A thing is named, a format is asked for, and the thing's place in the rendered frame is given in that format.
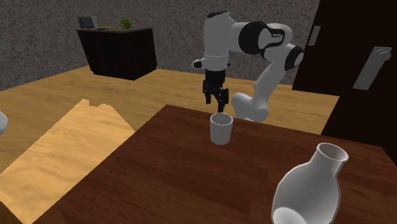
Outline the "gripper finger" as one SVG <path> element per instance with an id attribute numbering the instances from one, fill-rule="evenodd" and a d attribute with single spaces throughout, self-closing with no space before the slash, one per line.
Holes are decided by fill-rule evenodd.
<path id="1" fill-rule="evenodd" d="M 211 103 L 212 86 L 206 80 L 203 81 L 202 92 L 205 95 L 205 103 Z"/>
<path id="2" fill-rule="evenodd" d="M 229 102 L 229 93 L 227 88 L 221 88 L 216 91 L 216 100 L 218 102 L 218 112 L 222 113 L 224 107 Z"/>

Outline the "white cup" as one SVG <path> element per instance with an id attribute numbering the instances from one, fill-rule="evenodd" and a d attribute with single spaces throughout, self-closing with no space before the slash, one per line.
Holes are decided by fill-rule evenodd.
<path id="1" fill-rule="evenodd" d="M 233 127 L 233 117 L 226 113 L 215 113 L 210 117 L 210 138 L 214 144 L 229 143 Z"/>

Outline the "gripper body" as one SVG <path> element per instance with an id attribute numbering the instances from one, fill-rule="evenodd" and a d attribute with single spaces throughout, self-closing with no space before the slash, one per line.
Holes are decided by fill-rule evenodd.
<path id="1" fill-rule="evenodd" d="M 224 69 L 220 71 L 210 71 L 206 69 L 204 91 L 205 92 L 220 91 L 223 88 L 223 83 L 225 82 L 225 74 L 226 71 Z"/>

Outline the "white vase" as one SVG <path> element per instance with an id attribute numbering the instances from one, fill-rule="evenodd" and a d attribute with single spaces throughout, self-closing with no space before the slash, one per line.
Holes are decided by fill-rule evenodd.
<path id="1" fill-rule="evenodd" d="M 337 176 L 348 159 L 341 147 L 319 143 L 311 159 L 288 171 L 277 185 L 272 224 L 332 224 L 341 198 Z"/>

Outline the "white rounded object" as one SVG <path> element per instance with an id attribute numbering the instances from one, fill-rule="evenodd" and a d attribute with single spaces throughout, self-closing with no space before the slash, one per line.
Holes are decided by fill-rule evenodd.
<path id="1" fill-rule="evenodd" d="M 3 134 L 8 126 L 8 117 L 0 111 L 0 135 Z"/>

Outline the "brown wooden table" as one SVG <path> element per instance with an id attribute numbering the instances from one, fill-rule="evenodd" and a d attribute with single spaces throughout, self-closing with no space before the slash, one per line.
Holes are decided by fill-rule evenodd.
<path id="1" fill-rule="evenodd" d="M 210 140 L 210 114 L 166 105 L 34 224 L 272 224 L 278 182 L 319 143 L 349 160 L 335 224 L 397 224 L 397 166 L 378 146 L 236 119 Z"/>

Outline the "dark cabinet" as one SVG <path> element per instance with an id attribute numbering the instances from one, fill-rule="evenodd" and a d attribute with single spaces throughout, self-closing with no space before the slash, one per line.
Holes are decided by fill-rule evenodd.
<path id="1" fill-rule="evenodd" d="M 95 16 L 78 17 L 77 33 L 96 75 L 137 80 L 157 69 L 153 29 L 100 28 Z"/>

